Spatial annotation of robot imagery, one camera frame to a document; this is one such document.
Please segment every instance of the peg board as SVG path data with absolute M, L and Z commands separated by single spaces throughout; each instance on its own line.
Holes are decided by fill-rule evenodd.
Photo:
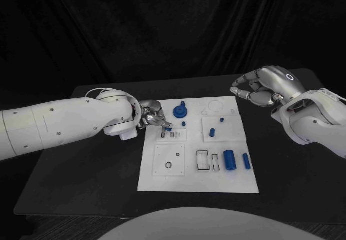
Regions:
M 172 115 L 185 103 L 187 116 Z M 159 100 L 171 132 L 148 126 L 139 166 L 139 192 L 200 192 L 258 194 L 258 184 L 246 144 L 242 118 L 233 96 Z M 209 136 L 210 128 L 214 137 Z M 223 151 L 232 150 L 236 170 L 226 170 Z M 209 170 L 197 168 L 197 151 L 207 151 Z M 247 154 L 250 169 L 245 169 Z M 217 155 L 219 170 L 213 169 Z

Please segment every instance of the blue object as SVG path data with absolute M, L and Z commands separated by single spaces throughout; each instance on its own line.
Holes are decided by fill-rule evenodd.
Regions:
M 181 101 L 180 106 L 175 106 L 172 109 L 172 114 L 177 119 L 181 119 L 187 115 L 185 102 Z
M 245 168 L 249 170 L 250 169 L 250 161 L 249 161 L 249 157 L 247 157 L 246 153 L 242 154 L 242 158 L 243 158 Z
M 236 159 L 234 159 L 234 153 L 232 150 L 226 150 L 223 152 L 224 157 L 224 169 L 226 170 L 234 170 L 236 169 Z
M 209 136 L 213 138 L 214 137 L 214 129 L 211 128 L 210 129 L 210 134 L 209 134 Z

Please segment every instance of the black table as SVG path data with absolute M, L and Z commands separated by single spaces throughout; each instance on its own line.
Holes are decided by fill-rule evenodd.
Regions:
M 314 73 L 292 70 L 305 90 L 322 87 Z M 99 87 L 138 100 L 232 96 L 240 75 L 79 86 L 73 98 Z M 43 151 L 23 190 L 17 215 L 138 217 L 178 207 L 209 207 L 282 222 L 346 223 L 346 160 L 317 143 L 298 145 L 271 118 L 272 108 L 236 99 L 259 194 L 138 192 L 145 130 L 121 141 L 98 135 Z

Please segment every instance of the black backdrop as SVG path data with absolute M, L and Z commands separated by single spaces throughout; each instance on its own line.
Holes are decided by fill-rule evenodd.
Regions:
M 67 98 L 79 85 L 265 65 L 311 69 L 344 96 L 344 23 L 343 0 L 0 1 L 0 109 Z M 0 162 L 8 225 L 38 156 Z

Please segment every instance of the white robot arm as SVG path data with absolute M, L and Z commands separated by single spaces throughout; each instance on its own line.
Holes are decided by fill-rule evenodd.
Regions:
M 253 92 L 237 89 L 247 82 Z M 292 141 L 320 143 L 346 158 L 346 105 L 327 89 L 305 91 L 298 78 L 279 66 L 265 66 L 233 82 L 230 92 L 260 107 L 279 106 L 271 117 Z
M 96 99 L 64 99 L 0 111 L 0 160 L 90 138 L 100 130 L 128 140 L 136 137 L 136 126 L 154 125 L 161 131 L 172 127 L 158 101 L 138 102 L 123 91 L 93 90 L 99 89 Z

